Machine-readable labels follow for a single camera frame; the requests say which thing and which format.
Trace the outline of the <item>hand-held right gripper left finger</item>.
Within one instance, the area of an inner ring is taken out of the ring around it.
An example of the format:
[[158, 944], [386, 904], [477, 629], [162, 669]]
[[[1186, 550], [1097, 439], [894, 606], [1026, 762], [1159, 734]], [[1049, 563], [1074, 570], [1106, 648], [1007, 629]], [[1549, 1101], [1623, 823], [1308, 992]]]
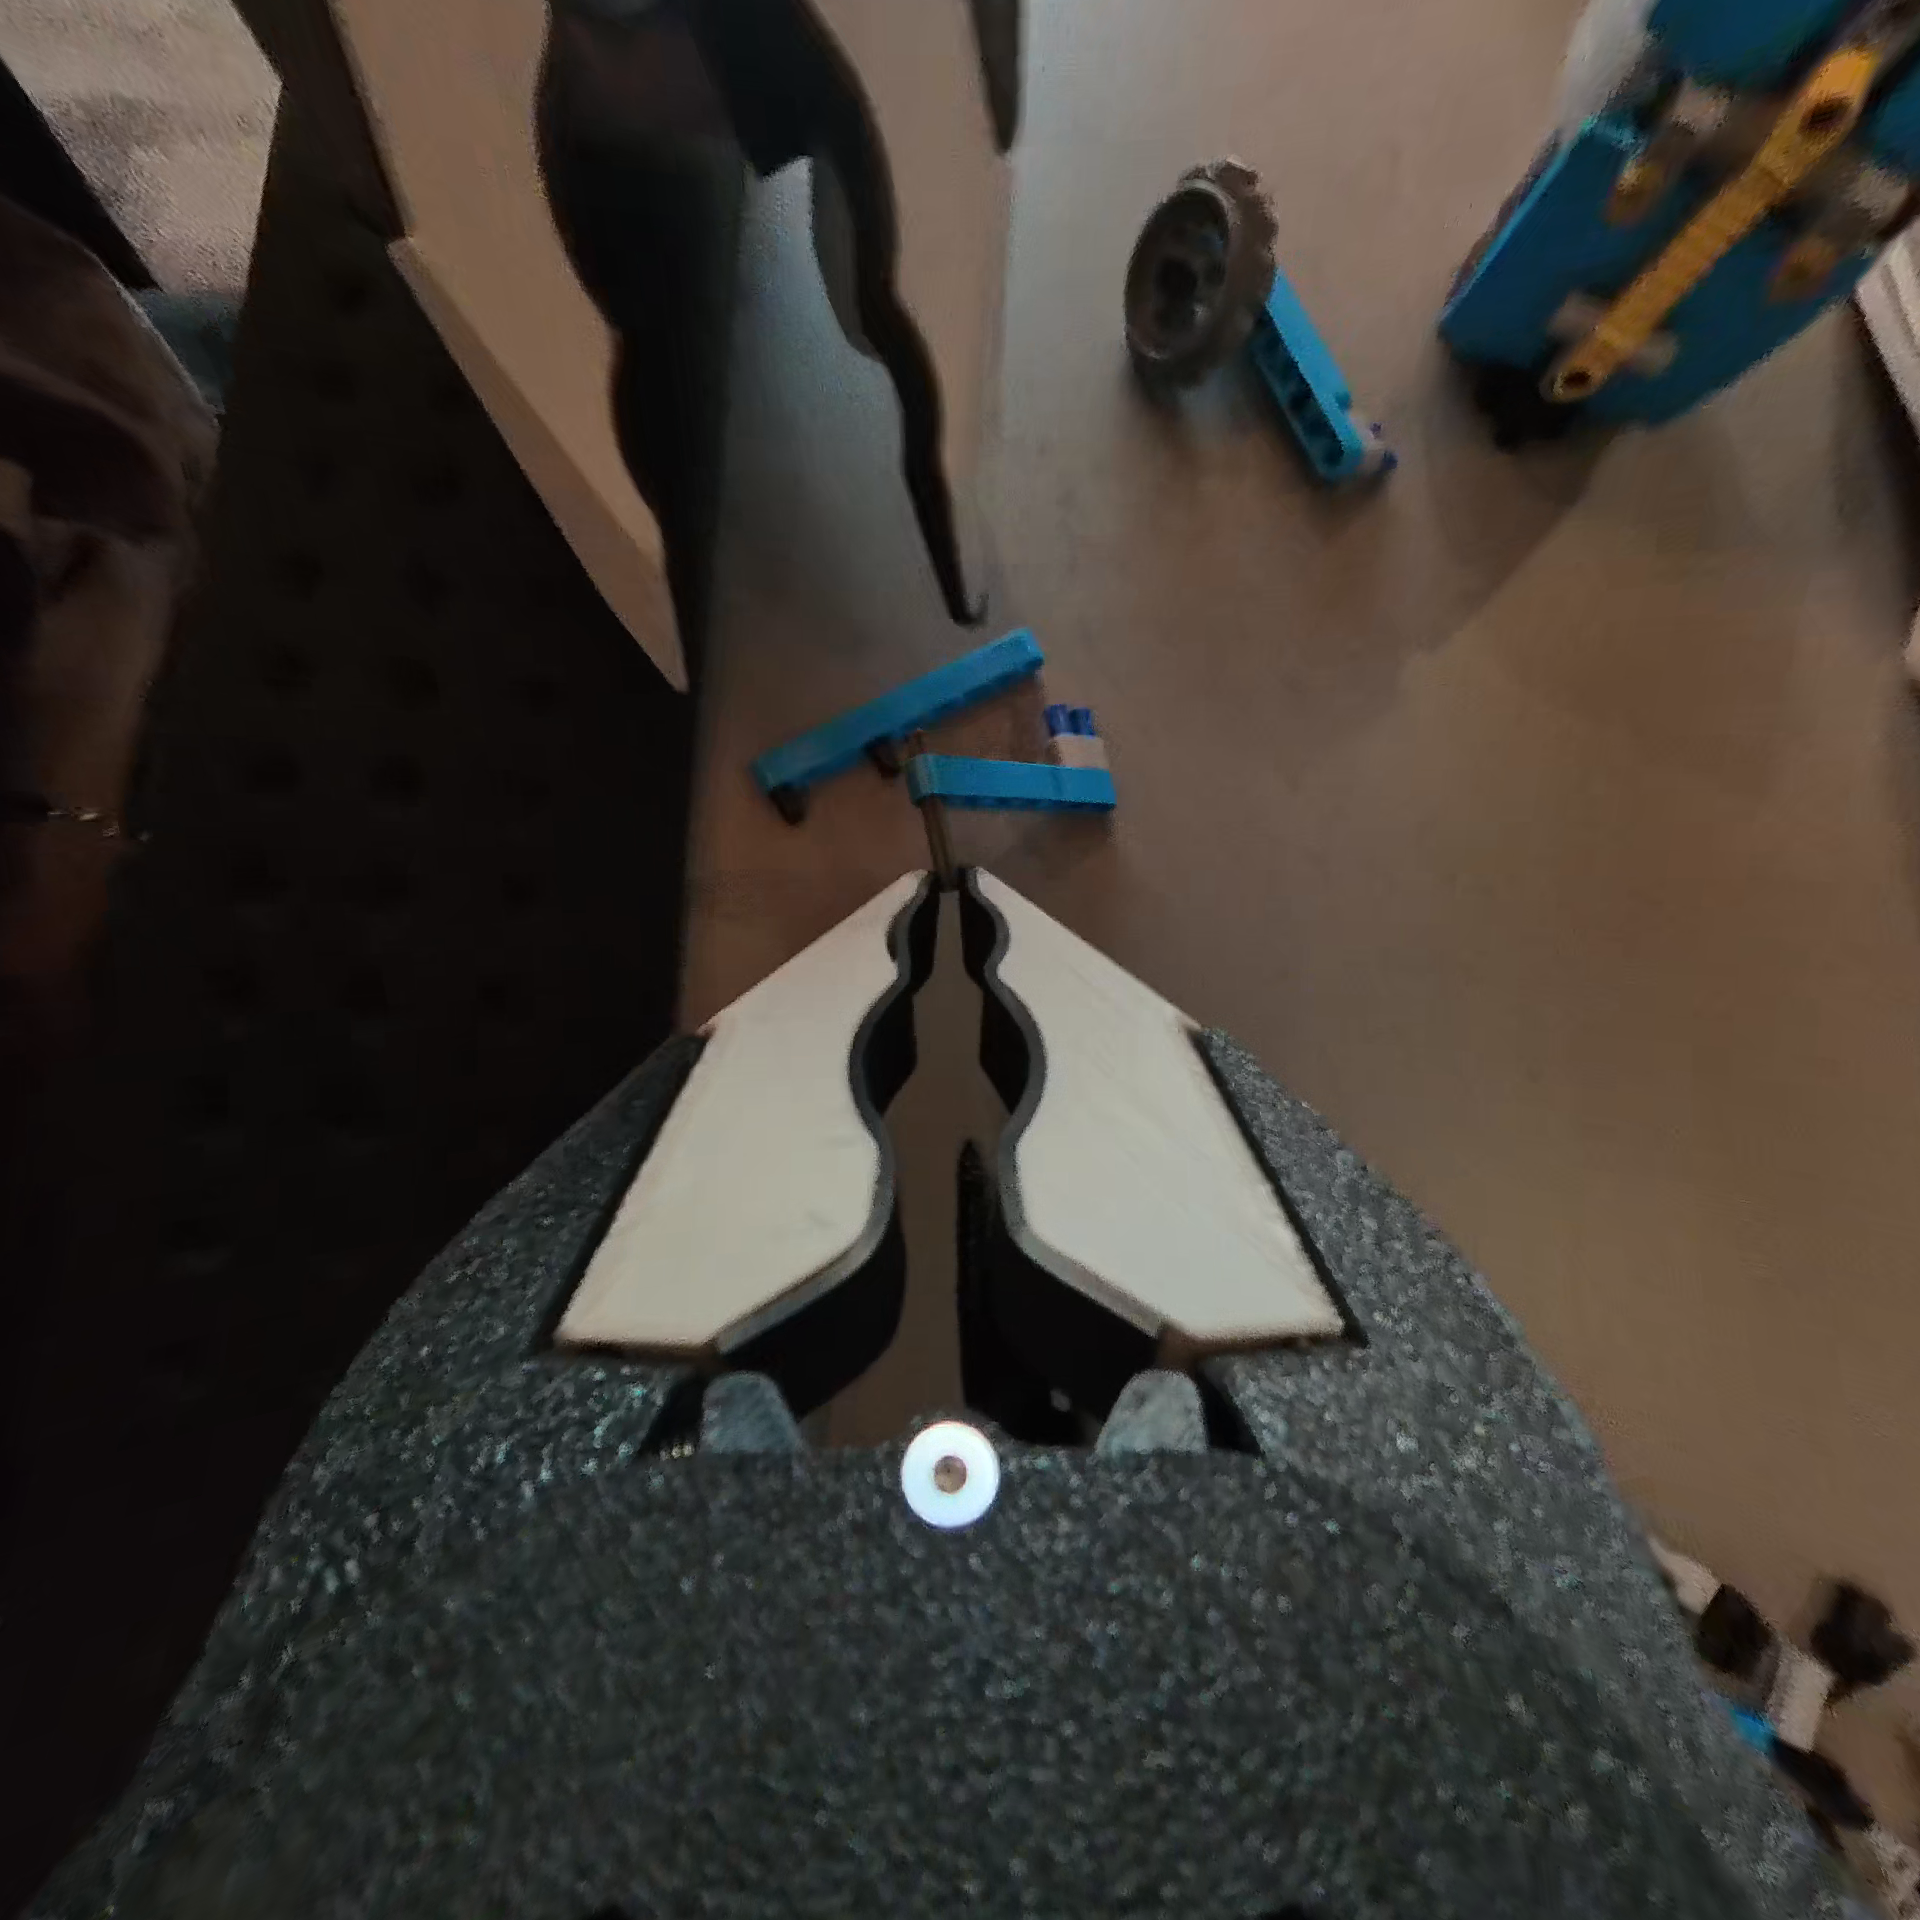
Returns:
[[932, 871], [908, 871], [706, 1021], [559, 1309], [559, 1349], [733, 1357], [874, 1271], [940, 896]]

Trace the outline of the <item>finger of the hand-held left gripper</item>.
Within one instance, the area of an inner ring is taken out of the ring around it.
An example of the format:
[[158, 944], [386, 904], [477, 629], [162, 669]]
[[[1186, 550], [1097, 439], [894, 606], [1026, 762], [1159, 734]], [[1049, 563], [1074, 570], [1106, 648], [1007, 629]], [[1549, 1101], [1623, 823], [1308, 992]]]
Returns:
[[988, 614], [977, 480], [1024, 107], [1020, 1], [746, 5], [756, 163], [807, 163], [813, 256], [885, 373], [898, 465], [949, 617]]
[[589, 582], [687, 690], [664, 542], [618, 453], [614, 343], [536, 155], [538, 1], [333, 1], [397, 203], [389, 256]]

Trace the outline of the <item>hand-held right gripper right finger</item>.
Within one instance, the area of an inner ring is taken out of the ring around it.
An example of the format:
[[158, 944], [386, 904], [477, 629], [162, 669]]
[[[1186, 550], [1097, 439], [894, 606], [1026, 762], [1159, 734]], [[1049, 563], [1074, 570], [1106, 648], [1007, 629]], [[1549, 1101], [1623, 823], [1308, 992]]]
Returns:
[[1172, 1000], [985, 869], [958, 889], [989, 1152], [992, 1306], [1028, 1353], [1340, 1338], [1337, 1285]]

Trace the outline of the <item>black gear wheel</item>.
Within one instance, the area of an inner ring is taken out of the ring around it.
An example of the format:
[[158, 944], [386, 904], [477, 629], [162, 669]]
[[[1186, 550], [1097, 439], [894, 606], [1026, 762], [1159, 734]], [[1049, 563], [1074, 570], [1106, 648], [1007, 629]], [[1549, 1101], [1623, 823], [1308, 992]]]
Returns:
[[1254, 334], [1277, 275], [1277, 219], [1250, 163], [1190, 166], [1140, 226], [1122, 283], [1122, 338], [1149, 393], [1186, 393]]

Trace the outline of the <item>grey desk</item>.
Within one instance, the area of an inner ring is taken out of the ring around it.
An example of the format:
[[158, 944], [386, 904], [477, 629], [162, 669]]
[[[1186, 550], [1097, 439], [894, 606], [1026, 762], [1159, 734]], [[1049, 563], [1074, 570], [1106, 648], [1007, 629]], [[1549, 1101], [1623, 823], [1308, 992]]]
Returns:
[[[1496, 449], [1432, 338], [1578, 5], [1028, 5], [992, 633], [1108, 823], [960, 818], [1460, 1248], [1658, 1538], [1916, 1632], [1916, 480], [1848, 305], [1692, 418]], [[1398, 465], [1157, 411], [1125, 257], [1247, 160]]]

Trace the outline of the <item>black perforated chair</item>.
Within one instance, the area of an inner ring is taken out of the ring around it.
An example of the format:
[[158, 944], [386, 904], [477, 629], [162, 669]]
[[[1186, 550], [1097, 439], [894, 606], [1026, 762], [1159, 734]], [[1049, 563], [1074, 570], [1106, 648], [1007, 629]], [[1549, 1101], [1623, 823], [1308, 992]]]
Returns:
[[130, 847], [4, 987], [4, 1915], [328, 1389], [674, 1017], [692, 707], [281, 96]]

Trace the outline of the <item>blue yellow toy vehicle model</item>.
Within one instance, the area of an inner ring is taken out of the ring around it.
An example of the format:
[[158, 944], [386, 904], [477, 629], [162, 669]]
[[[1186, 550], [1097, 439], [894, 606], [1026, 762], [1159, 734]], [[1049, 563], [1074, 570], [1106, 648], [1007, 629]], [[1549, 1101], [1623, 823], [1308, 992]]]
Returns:
[[1916, 224], [1916, 1], [1586, 5], [1438, 320], [1500, 447], [1666, 425]]

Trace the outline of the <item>pile of small building bricks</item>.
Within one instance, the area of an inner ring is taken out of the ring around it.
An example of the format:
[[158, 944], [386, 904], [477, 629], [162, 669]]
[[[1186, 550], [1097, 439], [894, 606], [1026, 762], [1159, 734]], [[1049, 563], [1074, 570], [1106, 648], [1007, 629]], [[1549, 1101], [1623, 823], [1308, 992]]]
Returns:
[[1815, 1835], [1854, 1882], [1865, 1915], [1918, 1915], [1916, 1839], [1866, 1802], [1846, 1769], [1821, 1747], [1846, 1701], [1880, 1691], [1916, 1664], [1916, 1635], [1888, 1605], [1832, 1579], [1797, 1639], [1775, 1626], [1736, 1585], [1649, 1533], [1646, 1547], [1680, 1614], [1695, 1657], [1740, 1736], [1768, 1763]]

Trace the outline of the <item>open instruction booklet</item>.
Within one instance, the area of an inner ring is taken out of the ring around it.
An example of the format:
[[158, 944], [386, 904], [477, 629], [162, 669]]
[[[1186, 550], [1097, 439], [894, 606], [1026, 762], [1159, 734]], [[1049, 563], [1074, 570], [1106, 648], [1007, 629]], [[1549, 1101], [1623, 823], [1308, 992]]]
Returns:
[[1918, 221], [1857, 281], [1856, 310], [1918, 449]]

